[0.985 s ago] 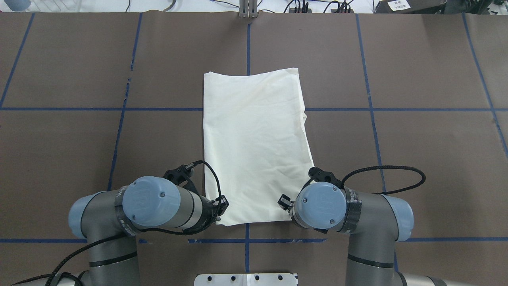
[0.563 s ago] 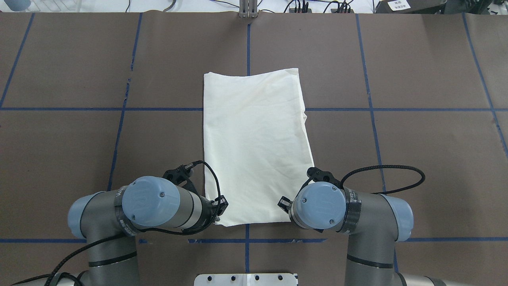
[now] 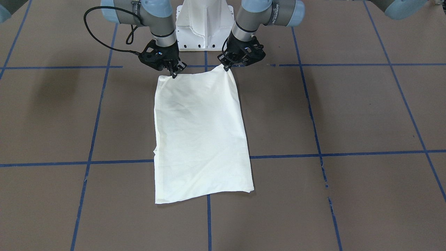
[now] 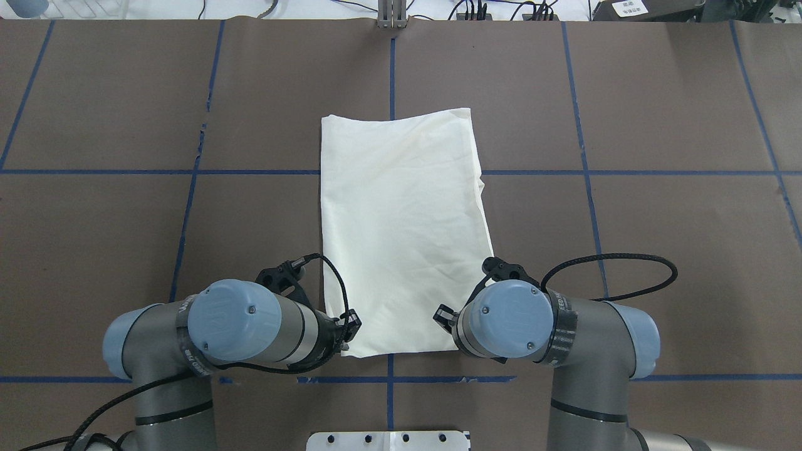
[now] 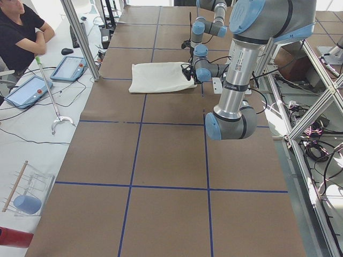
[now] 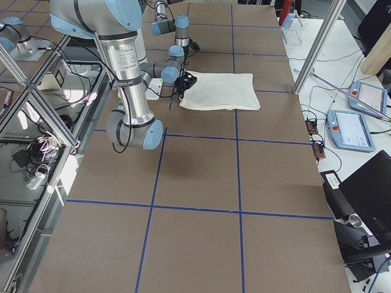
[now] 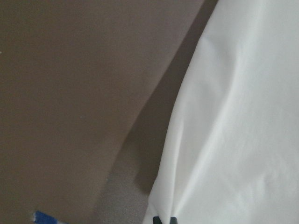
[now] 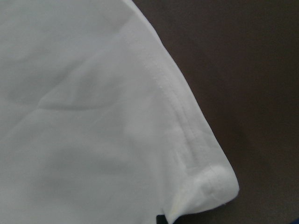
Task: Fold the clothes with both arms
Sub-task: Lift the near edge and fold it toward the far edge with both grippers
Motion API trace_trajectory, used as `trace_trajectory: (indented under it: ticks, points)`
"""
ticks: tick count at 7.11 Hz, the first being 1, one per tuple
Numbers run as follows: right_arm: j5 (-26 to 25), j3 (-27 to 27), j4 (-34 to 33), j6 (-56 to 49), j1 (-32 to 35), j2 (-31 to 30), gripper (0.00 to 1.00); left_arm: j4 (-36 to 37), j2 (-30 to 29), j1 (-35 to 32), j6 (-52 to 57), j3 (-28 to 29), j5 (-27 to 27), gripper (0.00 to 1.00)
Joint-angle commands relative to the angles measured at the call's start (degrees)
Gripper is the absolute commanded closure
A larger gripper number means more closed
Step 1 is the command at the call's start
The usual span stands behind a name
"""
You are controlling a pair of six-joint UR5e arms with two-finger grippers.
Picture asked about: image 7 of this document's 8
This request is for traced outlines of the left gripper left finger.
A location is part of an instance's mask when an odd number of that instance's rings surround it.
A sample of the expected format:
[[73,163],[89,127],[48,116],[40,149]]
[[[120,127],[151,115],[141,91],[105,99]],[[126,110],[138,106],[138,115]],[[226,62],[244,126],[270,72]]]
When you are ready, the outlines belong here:
[[162,221],[158,216],[155,216],[153,217],[153,224],[162,224]]

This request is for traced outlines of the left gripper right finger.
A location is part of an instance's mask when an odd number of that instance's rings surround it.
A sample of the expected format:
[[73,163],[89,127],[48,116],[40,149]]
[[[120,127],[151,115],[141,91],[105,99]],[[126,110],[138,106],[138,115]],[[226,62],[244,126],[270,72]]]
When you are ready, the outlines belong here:
[[170,218],[170,224],[178,224],[178,220],[176,217],[171,217]]

